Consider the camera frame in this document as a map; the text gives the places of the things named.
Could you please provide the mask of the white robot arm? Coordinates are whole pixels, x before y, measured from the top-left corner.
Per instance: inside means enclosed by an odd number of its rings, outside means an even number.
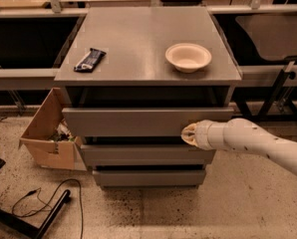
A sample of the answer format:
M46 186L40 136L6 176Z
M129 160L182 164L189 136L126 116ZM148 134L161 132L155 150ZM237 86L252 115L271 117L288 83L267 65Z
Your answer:
M181 138L203 150L258 154L297 175L297 142L278 137L247 119L205 119L186 126Z

